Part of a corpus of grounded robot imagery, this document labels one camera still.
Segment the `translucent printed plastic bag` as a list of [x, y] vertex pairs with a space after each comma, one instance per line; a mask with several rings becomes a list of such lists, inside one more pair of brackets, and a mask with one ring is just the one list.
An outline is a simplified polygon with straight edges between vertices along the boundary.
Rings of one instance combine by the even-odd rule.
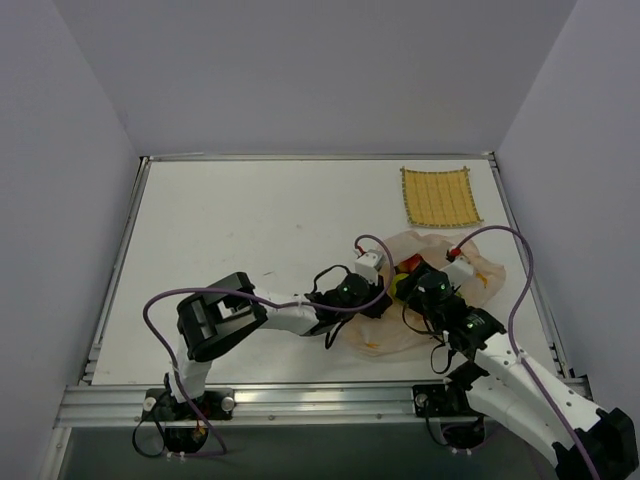
[[[442, 269], [449, 264], [446, 260], [447, 251], [463, 238], [462, 234], [420, 234], [407, 230], [386, 239], [385, 244], [393, 255], [395, 267], [419, 255], [431, 266]], [[462, 246], [461, 257], [470, 266], [471, 277], [461, 283], [458, 295], [468, 305], [482, 307], [504, 286], [505, 267], [483, 256], [472, 240]], [[380, 318], [370, 319], [358, 314], [341, 330], [338, 342], [369, 357], [400, 354], [422, 346], [433, 347], [433, 339], [416, 332], [422, 326], [421, 316], [408, 310], [408, 322], [404, 323], [401, 311], [401, 303], [395, 300]]]

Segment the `green fake apple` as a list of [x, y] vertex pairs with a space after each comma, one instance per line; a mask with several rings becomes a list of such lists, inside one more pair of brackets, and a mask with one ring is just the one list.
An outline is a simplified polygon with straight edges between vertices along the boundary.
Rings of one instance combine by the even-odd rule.
[[393, 300], [397, 298], [398, 285], [402, 283], [407, 277], [407, 273], [398, 273], [391, 280], [388, 294]]

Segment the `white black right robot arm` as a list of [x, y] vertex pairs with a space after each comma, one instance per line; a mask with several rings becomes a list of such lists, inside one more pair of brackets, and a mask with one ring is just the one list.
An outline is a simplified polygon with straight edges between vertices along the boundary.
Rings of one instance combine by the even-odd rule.
[[396, 299], [465, 358], [446, 376], [450, 409], [497, 421], [560, 479], [626, 479], [638, 469], [632, 419], [618, 408], [604, 410], [540, 365], [499, 320], [468, 305], [444, 272], [423, 266], [395, 281]]

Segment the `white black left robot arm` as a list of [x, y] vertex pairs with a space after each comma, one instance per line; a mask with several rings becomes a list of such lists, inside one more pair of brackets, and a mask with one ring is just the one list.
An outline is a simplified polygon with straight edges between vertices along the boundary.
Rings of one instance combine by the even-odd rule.
[[329, 335], [361, 314], [379, 319], [392, 305], [379, 276], [369, 282], [348, 273], [338, 286], [288, 298], [256, 290], [244, 272], [214, 283], [213, 293], [193, 293], [177, 305], [177, 366], [167, 374], [166, 408], [179, 419], [194, 417], [212, 362], [258, 329], [301, 337]]

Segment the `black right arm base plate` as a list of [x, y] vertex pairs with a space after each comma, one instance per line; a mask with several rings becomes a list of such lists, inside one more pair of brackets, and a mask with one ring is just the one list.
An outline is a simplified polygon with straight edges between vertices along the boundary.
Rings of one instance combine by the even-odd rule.
[[465, 392], [444, 383], [412, 386], [414, 413], [419, 418], [471, 416]]

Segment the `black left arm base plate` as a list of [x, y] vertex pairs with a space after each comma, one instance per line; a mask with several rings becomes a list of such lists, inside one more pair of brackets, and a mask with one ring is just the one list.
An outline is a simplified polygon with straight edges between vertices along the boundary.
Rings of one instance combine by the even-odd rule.
[[[208, 420], [230, 420], [236, 406], [231, 389], [206, 390], [193, 399], [193, 403]], [[197, 414], [186, 403], [179, 403], [168, 389], [154, 388], [146, 391], [143, 411], [154, 411], [161, 421], [196, 420]]]

